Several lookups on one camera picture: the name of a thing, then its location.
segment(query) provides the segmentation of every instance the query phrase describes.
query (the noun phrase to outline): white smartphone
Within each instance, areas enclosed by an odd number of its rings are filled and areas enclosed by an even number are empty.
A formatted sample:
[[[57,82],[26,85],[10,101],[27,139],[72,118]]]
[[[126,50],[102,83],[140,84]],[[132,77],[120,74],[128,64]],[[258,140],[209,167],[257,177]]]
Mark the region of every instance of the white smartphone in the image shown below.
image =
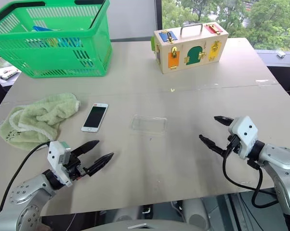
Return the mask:
[[[105,117],[108,105],[106,103],[94,103],[87,119],[81,128],[82,131],[97,132]]]

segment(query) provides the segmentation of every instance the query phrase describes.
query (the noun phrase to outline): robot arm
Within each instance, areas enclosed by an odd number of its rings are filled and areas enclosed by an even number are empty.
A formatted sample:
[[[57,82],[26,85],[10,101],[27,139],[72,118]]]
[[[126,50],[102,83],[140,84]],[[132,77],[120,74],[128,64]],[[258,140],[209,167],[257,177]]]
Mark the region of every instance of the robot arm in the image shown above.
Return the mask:
[[[91,150],[99,141],[90,141],[71,151],[65,142],[52,141],[48,160],[53,170],[24,181],[12,190],[9,201],[0,212],[0,231],[34,231],[43,206],[56,194],[56,190],[72,185],[86,174],[92,176],[102,169],[113,153],[99,158],[90,168],[82,166],[78,156]]]
[[[284,213],[286,224],[290,230],[290,149],[265,144],[257,140],[257,127],[248,116],[234,120],[223,116],[215,116],[215,120],[229,126],[230,143],[226,150],[215,145],[208,138],[200,135],[200,139],[225,160],[234,151],[240,158],[248,158],[248,165],[256,170],[263,168],[274,182],[278,202]]]

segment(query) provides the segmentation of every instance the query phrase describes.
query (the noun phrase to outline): orange panel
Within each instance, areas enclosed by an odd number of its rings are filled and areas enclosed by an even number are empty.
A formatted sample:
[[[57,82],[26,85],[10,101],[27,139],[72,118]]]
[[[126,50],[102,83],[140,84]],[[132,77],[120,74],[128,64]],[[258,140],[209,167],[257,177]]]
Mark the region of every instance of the orange panel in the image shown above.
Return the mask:
[[[172,57],[172,52],[169,53],[169,68],[179,66],[179,51],[176,52],[176,58]]]

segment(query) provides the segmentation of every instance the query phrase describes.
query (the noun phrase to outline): green foliage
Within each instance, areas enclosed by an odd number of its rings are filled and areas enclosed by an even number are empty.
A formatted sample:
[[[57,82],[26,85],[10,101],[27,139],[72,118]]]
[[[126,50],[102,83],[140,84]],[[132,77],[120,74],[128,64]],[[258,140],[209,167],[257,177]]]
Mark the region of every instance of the green foliage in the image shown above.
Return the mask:
[[[241,0],[162,0],[163,28],[211,22],[214,14],[231,38],[245,37],[255,49],[290,51],[290,0],[245,2],[253,3],[249,12]]]

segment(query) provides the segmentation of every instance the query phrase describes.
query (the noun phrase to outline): green towel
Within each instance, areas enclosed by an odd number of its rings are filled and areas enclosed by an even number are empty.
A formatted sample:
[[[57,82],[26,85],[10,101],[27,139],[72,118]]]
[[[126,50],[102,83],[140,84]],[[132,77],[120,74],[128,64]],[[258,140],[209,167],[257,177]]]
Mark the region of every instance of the green towel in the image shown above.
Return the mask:
[[[71,93],[15,107],[0,126],[0,136],[14,147],[32,150],[40,143],[54,141],[60,122],[78,109],[79,101]]]

